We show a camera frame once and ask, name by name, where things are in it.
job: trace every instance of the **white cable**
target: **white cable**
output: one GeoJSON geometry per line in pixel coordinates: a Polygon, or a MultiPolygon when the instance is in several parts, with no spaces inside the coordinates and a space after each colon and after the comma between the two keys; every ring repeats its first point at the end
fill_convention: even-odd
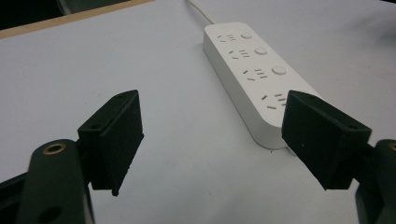
{"type": "Polygon", "coordinates": [[[209,15],[207,15],[200,7],[198,7],[194,0],[189,0],[189,2],[205,17],[205,19],[207,19],[211,24],[215,24],[215,21],[213,21],[209,15]]]}

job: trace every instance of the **white power strip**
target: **white power strip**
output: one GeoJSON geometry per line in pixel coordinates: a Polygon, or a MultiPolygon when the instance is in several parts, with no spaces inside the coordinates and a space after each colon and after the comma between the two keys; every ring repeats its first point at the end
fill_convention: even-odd
{"type": "Polygon", "coordinates": [[[270,149],[286,147],[281,127],[288,92],[318,93],[244,23],[206,26],[204,52],[253,139],[270,149]]]}

